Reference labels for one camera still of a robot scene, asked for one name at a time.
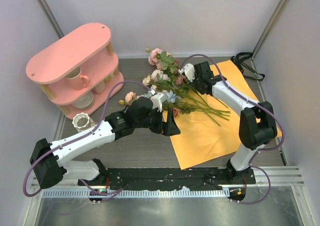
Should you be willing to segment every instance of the white bowl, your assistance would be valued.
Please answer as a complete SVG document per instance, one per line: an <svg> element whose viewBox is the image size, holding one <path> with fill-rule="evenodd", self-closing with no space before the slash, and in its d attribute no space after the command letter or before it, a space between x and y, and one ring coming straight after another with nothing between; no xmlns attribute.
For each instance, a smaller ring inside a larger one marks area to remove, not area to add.
<svg viewBox="0 0 320 226"><path fill-rule="evenodd" d="M94 104L94 94L89 91L72 105L77 109L86 110Z"/></svg>

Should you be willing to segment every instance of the gray floor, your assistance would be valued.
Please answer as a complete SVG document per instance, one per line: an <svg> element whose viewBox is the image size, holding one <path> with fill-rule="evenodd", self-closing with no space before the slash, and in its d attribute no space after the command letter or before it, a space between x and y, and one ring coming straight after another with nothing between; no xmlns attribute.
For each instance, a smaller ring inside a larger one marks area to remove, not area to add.
<svg viewBox="0 0 320 226"><path fill-rule="evenodd" d="M216 57L216 62L228 60L229 57ZM190 63L202 62L200 58L190 60ZM155 68L148 64L147 59L121 59L119 60L119 70L125 79L141 81L148 73L152 73ZM261 94L256 81L247 80L250 88L261 101ZM107 112L108 115L112 112L122 110L124 107L119 105L118 101L124 99L125 95L133 91L137 94L145 92L143 87L136 84L125 84L123 88L115 94L109 101ZM94 112L91 117L98 121L102 113L100 107ZM72 126L72 121L65 120L62 138L71 136L77 133ZM273 147L275 142L269 144L268 147ZM226 155L214 160L205 162L199 166L206 167L223 167L227 160L233 154ZM92 149L78 156L74 160L88 161L93 158L100 159L106 167L121 168L121 167L178 167L178 161L172 147L169 137L151 133L148 129L136 129L135 132L125 138L104 145L99 149ZM278 150L263 152L254 160L254 164L258 166L283 166Z"/></svg>
<svg viewBox="0 0 320 226"><path fill-rule="evenodd" d="M245 201L261 199L266 191L248 188ZM42 199L35 225L303 226L303 222L291 187L273 187L267 199L254 206L211 197L115 198L101 205L89 204L88 199Z"/></svg>

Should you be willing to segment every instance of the white cable tray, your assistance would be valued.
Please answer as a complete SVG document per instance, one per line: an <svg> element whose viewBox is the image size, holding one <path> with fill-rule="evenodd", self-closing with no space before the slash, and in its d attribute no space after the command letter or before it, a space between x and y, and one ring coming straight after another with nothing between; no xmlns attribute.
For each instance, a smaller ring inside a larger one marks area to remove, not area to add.
<svg viewBox="0 0 320 226"><path fill-rule="evenodd" d="M190 191L183 188L179 191L122 191L116 198L203 198L203 197L229 197L229 188L210 191ZM89 189L47 189L42 198L109 198L110 196L90 196Z"/></svg>

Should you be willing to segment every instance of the black mounting plate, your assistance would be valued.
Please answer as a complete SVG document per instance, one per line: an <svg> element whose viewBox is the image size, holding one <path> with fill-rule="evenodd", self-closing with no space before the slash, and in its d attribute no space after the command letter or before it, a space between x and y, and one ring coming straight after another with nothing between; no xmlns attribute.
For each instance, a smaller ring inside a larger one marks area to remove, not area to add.
<svg viewBox="0 0 320 226"><path fill-rule="evenodd" d="M107 170L111 190L172 191L183 186L191 191L220 190L221 185L252 185L256 183L252 169L244 179L232 182L227 169L222 168L109 168Z"/></svg>

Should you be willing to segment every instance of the orange wrapping paper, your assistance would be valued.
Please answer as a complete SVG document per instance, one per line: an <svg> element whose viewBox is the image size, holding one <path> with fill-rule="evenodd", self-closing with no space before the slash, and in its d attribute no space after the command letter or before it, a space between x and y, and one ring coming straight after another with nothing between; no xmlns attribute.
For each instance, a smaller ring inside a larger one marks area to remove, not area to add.
<svg viewBox="0 0 320 226"><path fill-rule="evenodd" d="M218 66L223 76L234 88L248 97L258 100L240 71L230 60L218 63ZM217 75L216 67L214 65L210 67L214 75ZM209 95L202 97L211 107L227 110L213 97ZM221 124L220 127L202 112L192 112L175 118L181 134L171 136L170 139L181 169L230 154L238 149L240 145L238 136L240 118L232 109L228 110L231 112L230 121L212 115ZM163 113L163 117L167 118L166 112Z"/></svg>

